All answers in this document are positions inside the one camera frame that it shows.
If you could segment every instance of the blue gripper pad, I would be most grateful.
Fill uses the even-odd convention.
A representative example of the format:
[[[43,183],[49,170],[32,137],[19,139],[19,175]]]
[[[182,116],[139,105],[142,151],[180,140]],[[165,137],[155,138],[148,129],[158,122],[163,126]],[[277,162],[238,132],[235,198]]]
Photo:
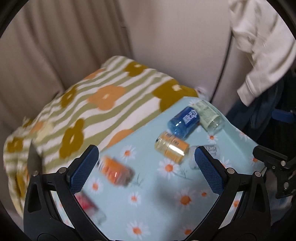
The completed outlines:
[[[200,170],[202,171],[202,174],[207,180],[212,191],[214,193],[221,195],[224,189],[223,178],[221,177],[219,172],[216,170],[214,165],[211,163],[211,160],[209,160],[209,159],[212,159],[212,160],[214,159],[211,157],[210,154],[208,154],[208,157],[207,157],[201,148],[203,147],[198,147],[195,149],[195,152],[194,152],[195,162],[200,168]]]
[[[80,157],[68,167],[66,180],[72,194],[80,192],[99,159],[99,149],[90,145]]]

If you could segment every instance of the black cable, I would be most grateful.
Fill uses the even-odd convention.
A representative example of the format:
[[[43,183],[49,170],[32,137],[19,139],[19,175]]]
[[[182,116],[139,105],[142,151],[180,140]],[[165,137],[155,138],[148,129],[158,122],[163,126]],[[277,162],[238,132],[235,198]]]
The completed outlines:
[[[223,65],[222,65],[222,69],[221,69],[219,78],[218,78],[216,86],[215,86],[214,93],[213,93],[213,95],[212,95],[212,97],[210,99],[210,103],[213,102],[213,99],[214,99],[214,97],[216,95],[216,92],[217,92],[217,90],[219,88],[220,82],[222,80],[222,77],[223,77],[223,74],[224,74],[224,71],[225,71],[225,68],[226,68],[229,53],[230,53],[230,49],[231,49],[231,44],[232,44],[232,37],[233,37],[233,34],[232,34],[232,31],[230,30],[230,36],[229,36],[229,40],[228,40],[228,48],[227,48],[227,51],[226,51],[226,54],[225,54],[225,58],[224,58],[224,62],[223,62]]]

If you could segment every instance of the orange bottle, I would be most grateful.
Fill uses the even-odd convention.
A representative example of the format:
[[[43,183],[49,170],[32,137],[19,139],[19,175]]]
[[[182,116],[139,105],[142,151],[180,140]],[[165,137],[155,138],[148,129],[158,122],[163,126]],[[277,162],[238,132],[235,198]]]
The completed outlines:
[[[114,185],[125,186],[133,177],[131,169],[108,156],[103,156],[100,160],[99,170]]]

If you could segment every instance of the blue clip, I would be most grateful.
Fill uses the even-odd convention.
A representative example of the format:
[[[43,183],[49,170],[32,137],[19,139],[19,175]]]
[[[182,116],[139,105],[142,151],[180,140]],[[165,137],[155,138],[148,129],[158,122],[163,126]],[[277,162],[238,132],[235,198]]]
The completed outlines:
[[[277,121],[282,121],[285,123],[296,122],[296,115],[293,112],[274,109],[271,113],[271,117]]]

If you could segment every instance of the clear plastic bottle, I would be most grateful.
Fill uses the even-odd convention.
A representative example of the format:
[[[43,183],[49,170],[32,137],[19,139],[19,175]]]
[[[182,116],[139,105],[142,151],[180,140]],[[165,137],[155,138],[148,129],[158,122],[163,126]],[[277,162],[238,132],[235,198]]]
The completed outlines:
[[[200,124],[210,135],[215,135],[224,127],[223,117],[205,100],[199,100],[192,107],[200,116]]]
[[[184,162],[188,161],[189,167],[191,169],[199,169],[195,162],[194,153],[198,146],[191,146],[189,148],[188,154],[184,157]],[[220,148],[218,145],[204,145],[205,149],[211,154],[215,159],[220,159]]]

